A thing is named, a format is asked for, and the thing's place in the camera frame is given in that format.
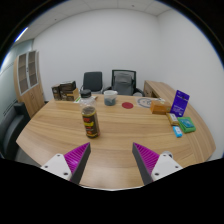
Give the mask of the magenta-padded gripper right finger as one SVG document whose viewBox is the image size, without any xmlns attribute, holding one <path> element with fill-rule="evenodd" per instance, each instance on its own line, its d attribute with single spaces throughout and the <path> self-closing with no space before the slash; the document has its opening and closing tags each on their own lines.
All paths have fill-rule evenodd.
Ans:
<svg viewBox="0 0 224 224">
<path fill-rule="evenodd" d="M 169 151 L 157 154 L 145 146 L 134 143 L 132 153 L 145 185 L 182 169 Z"/>
</svg>

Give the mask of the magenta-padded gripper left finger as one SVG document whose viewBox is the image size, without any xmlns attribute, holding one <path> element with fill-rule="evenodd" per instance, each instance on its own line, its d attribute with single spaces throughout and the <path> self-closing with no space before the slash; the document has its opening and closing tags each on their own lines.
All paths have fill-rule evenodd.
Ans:
<svg viewBox="0 0 224 224">
<path fill-rule="evenodd" d="M 42 169 L 79 184 L 90 153 L 90 143 L 85 143 L 66 154 L 54 155 L 42 166 Z"/>
</svg>

